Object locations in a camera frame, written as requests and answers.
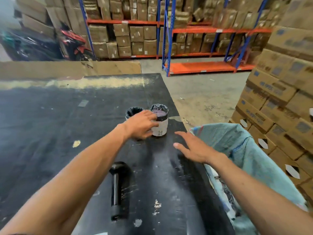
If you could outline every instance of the left hand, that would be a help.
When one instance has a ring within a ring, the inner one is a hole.
[[[159,126],[158,122],[152,122],[156,119],[156,114],[153,114],[150,110],[143,110],[122,124],[125,126],[128,137],[146,139],[152,135],[151,128]]]

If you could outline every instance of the white sticker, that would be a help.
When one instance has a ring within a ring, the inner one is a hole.
[[[286,171],[289,172],[289,174],[293,177],[293,178],[296,178],[296,179],[300,179],[300,174],[299,172],[296,171],[295,168],[297,168],[295,166],[295,168],[293,166],[290,166],[290,165],[287,165],[285,164],[285,167],[286,167]]]
[[[241,120],[240,120],[240,124],[241,124],[244,128],[248,127],[248,124],[247,124],[247,122],[246,122],[244,119],[241,119]]]
[[[153,136],[163,136],[167,132],[168,119],[164,121],[158,121],[158,123],[159,123],[158,127],[153,127],[151,129]]]
[[[264,141],[264,139],[258,138],[258,142],[261,145],[262,148],[268,149],[267,143]]]

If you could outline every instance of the motorcycle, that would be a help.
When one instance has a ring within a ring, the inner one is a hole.
[[[3,31],[0,43],[14,61],[96,60],[86,41],[62,23],[57,39],[23,27]]]

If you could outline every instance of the table surface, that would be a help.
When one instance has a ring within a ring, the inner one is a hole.
[[[120,75],[143,78],[128,87],[30,87],[0,90],[0,227],[26,200],[51,180],[80,151],[125,120],[129,107],[166,105],[179,116],[160,74]],[[78,107],[88,100],[85,107]],[[89,201],[73,234],[234,234],[204,166],[173,147],[183,143],[169,120],[167,134],[146,141],[129,140],[115,161],[131,174],[122,184],[126,218],[111,221],[112,176]],[[73,148],[73,142],[81,144]]]

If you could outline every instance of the blue sack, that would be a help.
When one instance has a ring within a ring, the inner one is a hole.
[[[288,176],[255,143],[252,136],[239,124],[207,124],[190,130],[195,136],[215,150],[226,154],[233,163],[258,181],[266,184],[301,208],[305,199]],[[257,230],[241,209],[216,171],[205,165],[209,180],[220,198],[236,234],[257,234]]]

